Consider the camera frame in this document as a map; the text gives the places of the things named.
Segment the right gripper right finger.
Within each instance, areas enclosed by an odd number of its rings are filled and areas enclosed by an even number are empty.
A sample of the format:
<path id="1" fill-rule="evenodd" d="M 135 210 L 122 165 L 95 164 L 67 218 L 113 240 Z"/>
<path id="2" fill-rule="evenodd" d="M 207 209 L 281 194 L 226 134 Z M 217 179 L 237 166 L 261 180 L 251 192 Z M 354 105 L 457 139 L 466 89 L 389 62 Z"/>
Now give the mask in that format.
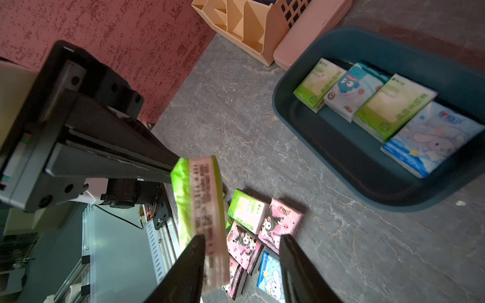
<path id="1" fill-rule="evenodd" d="M 290 234 L 281 236 L 279 256 L 286 302 L 342 303 Z"/>

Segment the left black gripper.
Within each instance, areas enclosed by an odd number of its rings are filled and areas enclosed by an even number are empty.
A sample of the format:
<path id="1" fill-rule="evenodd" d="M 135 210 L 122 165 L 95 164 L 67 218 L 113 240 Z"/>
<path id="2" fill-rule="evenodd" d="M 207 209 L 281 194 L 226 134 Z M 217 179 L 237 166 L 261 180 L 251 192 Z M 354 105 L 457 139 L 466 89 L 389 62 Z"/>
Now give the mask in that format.
<path id="1" fill-rule="evenodd" d="M 39 72 L 1 62 L 1 205 L 77 199 L 87 179 L 170 183 L 178 156 L 138 120 L 143 97 L 86 50 L 59 40 Z"/>

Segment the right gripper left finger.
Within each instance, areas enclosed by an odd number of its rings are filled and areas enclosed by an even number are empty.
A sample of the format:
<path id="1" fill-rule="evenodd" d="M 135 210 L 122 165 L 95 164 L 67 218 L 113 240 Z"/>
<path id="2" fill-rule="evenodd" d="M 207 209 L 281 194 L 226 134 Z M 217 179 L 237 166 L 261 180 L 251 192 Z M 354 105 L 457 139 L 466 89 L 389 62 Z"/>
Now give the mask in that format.
<path id="1" fill-rule="evenodd" d="M 181 253 L 145 303 L 200 302 L 205 262 L 205 236 L 197 235 Z"/>

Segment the blue tissue pack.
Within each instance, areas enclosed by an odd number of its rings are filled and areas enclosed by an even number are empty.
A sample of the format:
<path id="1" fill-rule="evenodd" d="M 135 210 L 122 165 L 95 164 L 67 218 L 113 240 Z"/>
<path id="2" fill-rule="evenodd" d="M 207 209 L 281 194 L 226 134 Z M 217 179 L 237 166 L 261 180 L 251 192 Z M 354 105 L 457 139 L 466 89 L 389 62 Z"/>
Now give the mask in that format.
<path id="1" fill-rule="evenodd" d="M 422 179 L 483 131 L 484 125 L 431 101 L 381 151 Z"/>
<path id="2" fill-rule="evenodd" d="M 356 63 L 324 97 L 325 105 L 352 122 L 356 112 L 390 79 L 388 73 Z"/>
<path id="3" fill-rule="evenodd" d="M 278 302 L 285 303 L 282 271 L 279 259 L 264 251 L 256 286 Z"/>

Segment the green tissue pack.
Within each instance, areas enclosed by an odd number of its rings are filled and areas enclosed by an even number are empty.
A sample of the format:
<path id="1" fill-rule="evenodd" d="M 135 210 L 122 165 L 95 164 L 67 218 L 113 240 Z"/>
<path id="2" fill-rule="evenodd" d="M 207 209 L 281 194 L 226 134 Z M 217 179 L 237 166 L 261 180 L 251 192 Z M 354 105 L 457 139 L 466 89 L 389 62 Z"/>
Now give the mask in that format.
<path id="1" fill-rule="evenodd" d="M 395 74 L 354 115 L 354 122 L 379 142 L 391 139 L 438 92 Z"/>
<path id="2" fill-rule="evenodd" d="M 171 172 L 171 183 L 180 249 L 185 249 L 194 236 L 205 236 L 202 294 L 209 294 L 230 280 L 223 182 L 217 158 L 180 158 Z"/>
<path id="3" fill-rule="evenodd" d="M 324 96 L 345 73 L 345 69 L 321 58 L 293 94 L 306 107 L 318 113 L 324 106 Z"/>
<path id="4" fill-rule="evenodd" d="M 228 209 L 228 216 L 255 235 L 261 231 L 269 204 L 236 189 Z"/>

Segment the teal plastic storage box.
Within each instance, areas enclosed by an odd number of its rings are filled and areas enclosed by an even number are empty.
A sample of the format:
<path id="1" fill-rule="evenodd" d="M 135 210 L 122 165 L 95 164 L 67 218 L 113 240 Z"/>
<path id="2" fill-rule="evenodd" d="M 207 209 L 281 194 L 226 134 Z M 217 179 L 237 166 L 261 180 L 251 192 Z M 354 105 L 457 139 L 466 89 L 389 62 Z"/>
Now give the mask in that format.
<path id="1" fill-rule="evenodd" d="M 385 155 L 379 142 L 331 109 L 312 112 L 294 96 L 318 60 L 340 66 L 364 61 L 438 92 L 438 99 L 484 121 L 484 73 L 383 35 L 341 27 L 312 43 L 275 87 L 277 117 L 364 202 L 391 212 L 418 212 L 441 202 L 484 174 L 484 135 L 478 135 L 419 179 Z"/>

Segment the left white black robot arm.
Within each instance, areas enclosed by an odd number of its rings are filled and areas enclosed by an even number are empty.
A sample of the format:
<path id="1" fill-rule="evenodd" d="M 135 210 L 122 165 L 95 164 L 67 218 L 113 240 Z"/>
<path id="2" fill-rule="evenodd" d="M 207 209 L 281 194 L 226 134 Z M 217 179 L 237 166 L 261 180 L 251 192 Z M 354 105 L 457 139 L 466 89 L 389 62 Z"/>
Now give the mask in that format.
<path id="1" fill-rule="evenodd" d="M 143 97 L 63 40 L 35 73 L 1 62 L 1 203 L 25 212 L 107 180 L 101 204 L 159 205 L 178 156 L 137 119 Z"/>

